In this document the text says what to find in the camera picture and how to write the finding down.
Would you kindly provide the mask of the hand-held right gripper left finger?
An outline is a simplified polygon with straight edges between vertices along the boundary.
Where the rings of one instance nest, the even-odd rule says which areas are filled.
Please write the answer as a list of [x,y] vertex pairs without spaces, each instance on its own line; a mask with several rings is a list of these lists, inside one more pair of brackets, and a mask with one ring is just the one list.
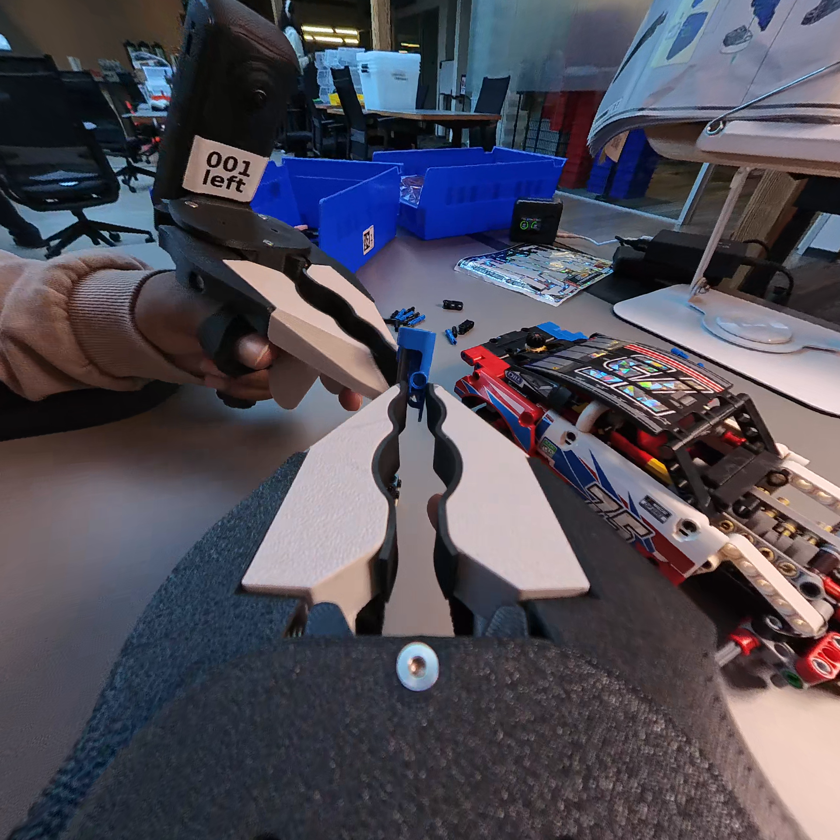
[[241,581],[250,594],[331,604],[378,634],[396,579],[403,388],[310,447]]

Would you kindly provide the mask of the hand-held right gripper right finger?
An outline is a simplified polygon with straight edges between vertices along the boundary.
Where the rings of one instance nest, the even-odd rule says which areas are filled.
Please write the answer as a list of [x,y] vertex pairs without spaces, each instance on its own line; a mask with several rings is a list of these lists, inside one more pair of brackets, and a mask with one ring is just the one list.
[[434,570],[456,635],[498,609],[586,595],[586,573],[530,457],[440,385],[427,386],[436,504]]

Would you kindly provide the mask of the blue lego panel piece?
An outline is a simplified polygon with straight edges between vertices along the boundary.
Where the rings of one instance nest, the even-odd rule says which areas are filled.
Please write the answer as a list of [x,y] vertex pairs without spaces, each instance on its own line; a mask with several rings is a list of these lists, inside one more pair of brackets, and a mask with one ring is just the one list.
[[397,333],[396,382],[406,386],[406,404],[424,414],[427,384],[434,357],[435,334],[426,330],[401,327]]

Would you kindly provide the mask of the lego race car model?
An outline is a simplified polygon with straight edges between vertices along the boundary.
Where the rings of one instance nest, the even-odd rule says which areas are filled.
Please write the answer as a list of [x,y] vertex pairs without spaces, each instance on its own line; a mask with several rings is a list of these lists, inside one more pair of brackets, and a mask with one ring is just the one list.
[[666,351],[553,322],[463,349],[455,394],[544,462],[676,585],[743,593],[716,655],[775,685],[838,687],[838,487],[778,443],[729,381]]

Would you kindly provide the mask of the person's left forearm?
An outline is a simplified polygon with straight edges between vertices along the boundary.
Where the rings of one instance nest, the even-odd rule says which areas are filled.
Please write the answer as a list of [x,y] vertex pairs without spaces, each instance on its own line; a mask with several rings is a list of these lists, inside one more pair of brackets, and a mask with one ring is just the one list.
[[134,304],[154,271],[129,255],[1,254],[1,380],[38,402],[83,388],[135,391],[168,372]]

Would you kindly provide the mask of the lego sticker sheet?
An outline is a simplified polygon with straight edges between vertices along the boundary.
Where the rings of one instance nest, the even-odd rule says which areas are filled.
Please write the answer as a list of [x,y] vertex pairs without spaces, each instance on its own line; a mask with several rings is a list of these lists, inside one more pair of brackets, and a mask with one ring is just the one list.
[[608,260],[555,245],[513,245],[464,258],[455,269],[552,307],[613,273]]

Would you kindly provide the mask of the lego instruction booklet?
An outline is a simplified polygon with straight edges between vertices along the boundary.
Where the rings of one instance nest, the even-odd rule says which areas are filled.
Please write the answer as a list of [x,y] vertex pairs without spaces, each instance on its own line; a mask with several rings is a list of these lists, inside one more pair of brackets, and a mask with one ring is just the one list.
[[838,1],[652,2],[588,137],[668,125],[838,124]]

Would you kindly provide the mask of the person's left hand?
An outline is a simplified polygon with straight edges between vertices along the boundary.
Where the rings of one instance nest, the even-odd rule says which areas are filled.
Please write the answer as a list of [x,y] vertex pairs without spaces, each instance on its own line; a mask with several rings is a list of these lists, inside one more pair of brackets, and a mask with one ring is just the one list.
[[175,367],[207,388],[239,400],[270,399],[269,369],[282,355],[277,346],[252,332],[238,339],[235,357],[248,373],[231,376],[221,372],[198,339],[198,330],[217,306],[164,271],[144,282],[133,307],[137,329]]

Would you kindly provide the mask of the black office chair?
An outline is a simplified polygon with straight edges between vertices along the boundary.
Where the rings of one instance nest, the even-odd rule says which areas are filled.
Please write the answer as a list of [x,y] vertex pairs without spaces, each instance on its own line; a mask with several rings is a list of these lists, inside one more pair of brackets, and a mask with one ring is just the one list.
[[110,247],[121,241],[121,234],[155,241],[149,230],[101,223],[84,214],[86,208],[116,203],[120,183],[49,56],[2,55],[1,174],[3,190],[17,204],[75,218],[45,239],[48,259],[82,237]]
[[396,149],[394,119],[364,112],[348,67],[332,68],[331,74],[346,124],[348,158],[368,161],[371,148]]
[[[484,77],[474,113],[501,115],[510,85],[510,76]],[[474,123],[469,129],[469,146],[492,151],[497,143],[497,122]]]

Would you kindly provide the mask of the large blue storage bin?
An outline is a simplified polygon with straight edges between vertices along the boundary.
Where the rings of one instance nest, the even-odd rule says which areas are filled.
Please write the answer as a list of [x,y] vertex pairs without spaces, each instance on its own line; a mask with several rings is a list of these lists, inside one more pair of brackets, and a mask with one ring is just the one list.
[[551,199],[566,164],[559,156],[498,146],[378,151],[373,161],[422,177],[418,199],[401,200],[397,224],[423,240],[509,228],[515,202]]

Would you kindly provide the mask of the white storage box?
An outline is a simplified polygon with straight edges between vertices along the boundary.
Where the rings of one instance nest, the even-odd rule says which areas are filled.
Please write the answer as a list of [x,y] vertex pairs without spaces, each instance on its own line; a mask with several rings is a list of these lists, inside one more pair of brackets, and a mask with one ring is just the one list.
[[358,53],[356,63],[366,111],[415,110],[421,69],[420,55],[369,50]]

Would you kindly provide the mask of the black charger with green display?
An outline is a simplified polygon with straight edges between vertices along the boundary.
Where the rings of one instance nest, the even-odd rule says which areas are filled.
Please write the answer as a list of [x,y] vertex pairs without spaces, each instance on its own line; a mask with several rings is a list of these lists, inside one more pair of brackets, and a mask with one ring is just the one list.
[[519,198],[514,203],[509,239],[512,243],[554,245],[564,205],[547,198]]

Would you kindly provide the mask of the long work table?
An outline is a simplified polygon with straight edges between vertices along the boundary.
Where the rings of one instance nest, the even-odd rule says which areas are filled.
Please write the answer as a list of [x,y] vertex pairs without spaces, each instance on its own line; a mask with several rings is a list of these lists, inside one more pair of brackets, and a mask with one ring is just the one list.
[[407,110],[382,111],[362,110],[367,126],[367,140],[382,137],[382,143],[375,141],[368,145],[368,151],[380,151],[388,147],[392,138],[392,130],[416,138],[422,128],[429,125],[450,130],[453,138],[449,144],[451,148],[460,148],[461,133],[464,130],[476,129],[481,133],[486,129],[495,131],[501,120],[501,115],[494,113],[451,112],[444,110]]

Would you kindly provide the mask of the white book stand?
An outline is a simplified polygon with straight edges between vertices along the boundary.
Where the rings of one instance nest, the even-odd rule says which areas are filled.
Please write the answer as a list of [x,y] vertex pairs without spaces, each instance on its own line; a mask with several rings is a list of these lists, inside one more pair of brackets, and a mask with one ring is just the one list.
[[687,125],[663,127],[665,152],[693,153],[714,164],[738,165],[710,241],[689,285],[618,302],[614,314],[751,382],[828,416],[839,414],[838,332],[773,309],[743,293],[712,290],[706,270],[752,170],[838,175],[838,124],[747,119],[772,96],[838,70],[838,61],[738,105],[703,127],[693,145]]

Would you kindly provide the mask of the black power adapter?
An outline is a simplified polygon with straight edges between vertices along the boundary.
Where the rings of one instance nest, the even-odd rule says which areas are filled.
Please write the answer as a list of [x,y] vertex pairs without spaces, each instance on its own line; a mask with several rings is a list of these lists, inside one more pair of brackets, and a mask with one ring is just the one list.
[[[651,238],[619,237],[617,242],[612,260],[615,277],[665,287],[690,284],[706,250],[708,237],[663,229]],[[708,286],[719,288],[724,280],[734,278],[742,266],[768,270],[770,278],[784,277],[784,284],[773,289],[773,300],[786,303],[795,288],[792,273],[780,263],[751,257],[751,245],[757,245],[764,254],[769,254],[767,246],[758,239],[739,242],[724,238],[718,242],[705,270]]]

